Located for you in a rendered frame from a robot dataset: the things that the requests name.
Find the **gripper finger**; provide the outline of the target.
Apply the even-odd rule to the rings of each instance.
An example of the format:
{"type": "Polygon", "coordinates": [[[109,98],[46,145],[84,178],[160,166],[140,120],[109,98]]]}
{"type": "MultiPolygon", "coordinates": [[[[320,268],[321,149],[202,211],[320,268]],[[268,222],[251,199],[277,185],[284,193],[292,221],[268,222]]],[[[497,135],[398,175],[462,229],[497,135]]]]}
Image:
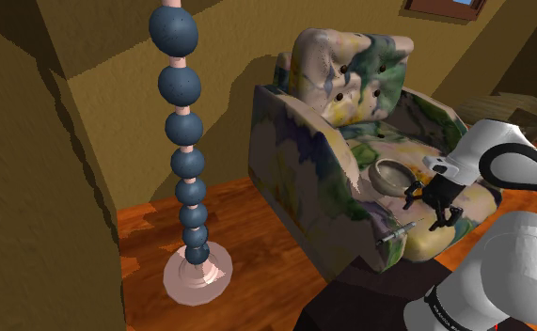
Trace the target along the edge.
{"type": "Polygon", "coordinates": [[[463,214],[463,209],[456,206],[449,206],[450,217],[445,216],[445,209],[438,207],[434,209],[436,220],[429,227],[429,231],[435,231],[437,228],[453,227],[463,214]]]}
{"type": "Polygon", "coordinates": [[[421,181],[414,181],[405,191],[405,204],[403,205],[404,210],[408,210],[415,200],[422,199],[422,195],[416,195],[416,191],[422,189],[424,184],[421,181]]]}

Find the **beige grey bowl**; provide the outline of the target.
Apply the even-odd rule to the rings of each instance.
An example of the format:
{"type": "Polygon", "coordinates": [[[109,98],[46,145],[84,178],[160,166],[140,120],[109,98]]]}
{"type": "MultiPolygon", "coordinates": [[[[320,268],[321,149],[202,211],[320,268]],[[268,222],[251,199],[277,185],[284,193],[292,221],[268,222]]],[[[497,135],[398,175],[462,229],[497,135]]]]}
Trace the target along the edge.
{"type": "Polygon", "coordinates": [[[381,195],[405,197],[405,191],[417,178],[406,165],[392,160],[379,159],[369,166],[372,187],[381,195]]]}

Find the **grey metal pen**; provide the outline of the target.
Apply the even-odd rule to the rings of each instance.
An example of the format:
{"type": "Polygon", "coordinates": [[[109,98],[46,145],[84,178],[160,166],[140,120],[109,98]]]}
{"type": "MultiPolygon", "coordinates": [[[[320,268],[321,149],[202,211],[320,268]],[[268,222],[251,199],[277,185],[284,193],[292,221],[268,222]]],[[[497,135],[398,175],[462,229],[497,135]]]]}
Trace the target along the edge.
{"type": "Polygon", "coordinates": [[[379,246],[383,243],[386,243],[388,241],[391,241],[403,234],[405,234],[407,231],[409,231],[410,229],[412,229],[417,223],[416,222],[409,222],[407,223],[406,225],[396,229],[396,230],[392,230],[388,235],[386,235],[385,237],[383,237],[382,239],[378,240],[376,242],[376,245],[379,246]]]}

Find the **dark robot stand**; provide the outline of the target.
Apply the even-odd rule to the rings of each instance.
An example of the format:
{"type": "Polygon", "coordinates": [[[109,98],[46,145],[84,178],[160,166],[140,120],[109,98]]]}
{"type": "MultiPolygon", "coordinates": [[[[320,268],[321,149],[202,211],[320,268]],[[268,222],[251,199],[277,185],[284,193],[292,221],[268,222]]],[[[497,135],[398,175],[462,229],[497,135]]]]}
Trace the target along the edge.
{"type": "Polygon", "coordinates": [[[356,257],[303,308],[292,331],[451,331],[423,299],[450,274],[436,260],[400,260],[379,274],[356,257]]]}

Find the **brown framed window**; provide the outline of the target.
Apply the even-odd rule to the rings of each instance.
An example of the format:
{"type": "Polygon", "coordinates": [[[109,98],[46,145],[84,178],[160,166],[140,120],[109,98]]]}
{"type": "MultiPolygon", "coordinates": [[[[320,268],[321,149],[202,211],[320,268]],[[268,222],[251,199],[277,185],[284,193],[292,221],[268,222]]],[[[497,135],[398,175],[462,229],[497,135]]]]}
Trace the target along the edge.
{"type": "Polygon", "coordinates": [[[404,8],[465,21],[476,21],[487,0],[405,0],[404,8]]]}

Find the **blue spheres floor lamp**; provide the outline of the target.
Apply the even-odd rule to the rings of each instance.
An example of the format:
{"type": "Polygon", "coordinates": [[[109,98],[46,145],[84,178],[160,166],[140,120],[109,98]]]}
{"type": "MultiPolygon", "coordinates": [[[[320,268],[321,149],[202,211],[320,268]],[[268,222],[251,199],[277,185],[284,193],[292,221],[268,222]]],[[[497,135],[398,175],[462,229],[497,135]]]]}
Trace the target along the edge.
{"type": "Polygon", "coordinates": [[[208,210],[203,204],[207,187],[200,178],[205,159],[196,148],[203,125],[190,110],[200,96],[201,83],[186,63],[186,57],[197,47],[197,24],[182,7],[182,0],[161,2],[150,15],[149,32],[155,46],[169,58],[169,65],[159,74],[157,86],[165,101],[174,106],[174,112],[166,119],[165,132],[177,146],[170,166],[179,177],[175,197],[182,205],[179,220],[184,242],[166,263],[163,282],[167,295],[176,303],[195,307],[212,302],[224,292],[233,265],[227,249],[208,240],[208,210]]]}

